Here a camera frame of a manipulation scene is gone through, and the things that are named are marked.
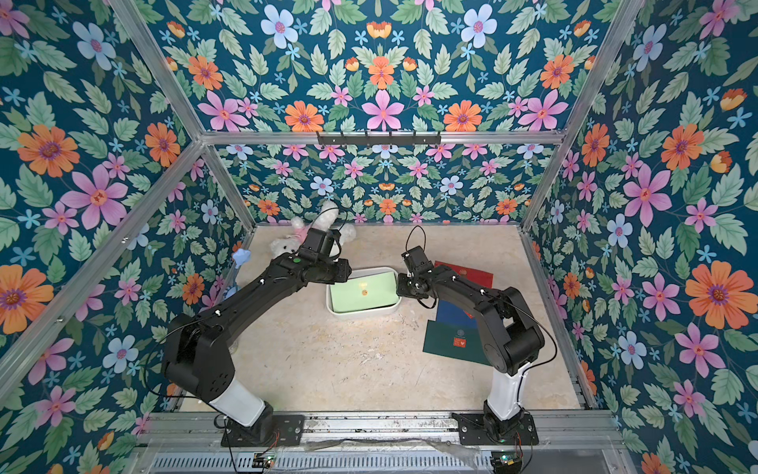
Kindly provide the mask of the navy blue envelope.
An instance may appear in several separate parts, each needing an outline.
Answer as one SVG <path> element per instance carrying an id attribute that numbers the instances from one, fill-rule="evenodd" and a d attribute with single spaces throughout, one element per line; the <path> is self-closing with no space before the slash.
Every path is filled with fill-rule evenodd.
<path id="1" fill-rule="evenodd" d="M 448 301 L 437 304 L 435 321 L 458 329 L 477 329 L 475 318 Z"/>

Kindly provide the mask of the light green envelope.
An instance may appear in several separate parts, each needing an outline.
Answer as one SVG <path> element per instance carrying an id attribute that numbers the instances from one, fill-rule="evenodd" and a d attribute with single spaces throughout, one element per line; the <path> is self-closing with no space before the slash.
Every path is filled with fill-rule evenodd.
<path id="1" fill-rule="evenodd" d="M 357 313 L 395 305 L 400 301 L 394 272 L 357 276 L 334 284 L 329 302 L 337 314 Z"/>

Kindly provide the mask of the red envelope gold sticker back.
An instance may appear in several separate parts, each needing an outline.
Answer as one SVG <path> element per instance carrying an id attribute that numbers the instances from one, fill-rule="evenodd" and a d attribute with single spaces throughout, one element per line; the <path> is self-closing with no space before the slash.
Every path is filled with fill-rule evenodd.
<path id="1" fill-rule="evenodd" d="M 468 282 L 471 282 L 471 284 L 477 284 L 477 286 L 485 286 L 485 288 L 491 288 L 493 286 L 492 273 L 441 261 L 435 261 L 434 266 L 436 268 L 450 268 L 450 275 L 448 275 L 448 280 L 461 280 L 463 278 L 463 280 L 467 280 Z"/>

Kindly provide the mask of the dark green envelope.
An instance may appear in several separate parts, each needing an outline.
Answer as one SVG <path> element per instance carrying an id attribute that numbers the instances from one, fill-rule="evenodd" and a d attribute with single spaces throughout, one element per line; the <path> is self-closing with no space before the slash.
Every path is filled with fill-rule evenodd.
<path id="1" fill-rule="evenodd" d="M 430 320 L 426 324 L 422 351 L 448 359 L 490 365 L 476 328 L 451 326 Z"/>

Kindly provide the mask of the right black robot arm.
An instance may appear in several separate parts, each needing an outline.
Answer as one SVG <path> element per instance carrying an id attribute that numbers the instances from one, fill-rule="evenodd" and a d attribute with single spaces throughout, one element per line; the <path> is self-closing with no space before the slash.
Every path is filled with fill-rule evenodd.
<path id="1" fill-rule="evenodd" d="M 398 276 L 398 296 L 449 302 L 473 316 L 494 369 L 515 375 L 538 359 L 545 336 L 519 290 L 487 288 L 448 266 L 434 266 L 420 246 L 405 251 L 402 258 L 407 271 Z"/>

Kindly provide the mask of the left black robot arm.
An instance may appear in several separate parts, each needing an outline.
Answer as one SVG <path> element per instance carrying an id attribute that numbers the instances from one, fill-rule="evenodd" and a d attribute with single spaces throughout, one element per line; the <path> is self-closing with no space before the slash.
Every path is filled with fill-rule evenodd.
<path id="1" fill-rule="evenodd" d="M 233 296 L 196 316 L 180 316 L 170 324 L 162 374 L 207 404 L 231 391 L 237 381 L 229 347 L 249 326 L 308 284 L 349 279 L 349 261 L 333 252 L 340 237 L 334 229 L 311 229 L 299 248 L 273 258 Z"/>

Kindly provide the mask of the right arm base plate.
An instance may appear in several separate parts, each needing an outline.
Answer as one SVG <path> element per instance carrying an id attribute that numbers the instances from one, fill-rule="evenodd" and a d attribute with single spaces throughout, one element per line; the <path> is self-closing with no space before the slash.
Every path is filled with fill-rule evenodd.
<path id="1" fill-rule="evenodd" d="M 462 446 L 537 446 L 539 436 L 533 417 L 524 411 L 500 421 L 492 414 L 453 413 Z"/>

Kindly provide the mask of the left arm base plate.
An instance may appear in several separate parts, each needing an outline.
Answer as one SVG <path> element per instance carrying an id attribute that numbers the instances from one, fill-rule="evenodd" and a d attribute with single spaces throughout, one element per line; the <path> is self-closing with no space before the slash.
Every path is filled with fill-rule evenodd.
<path id="1" fill-rule="evenodd" d="M 225 448 L 292 448 L 299 446 L 304 434 L 302 415 L 268 415 L 252 427 L 231 420 L 225 423 L 221 446 Z"/>

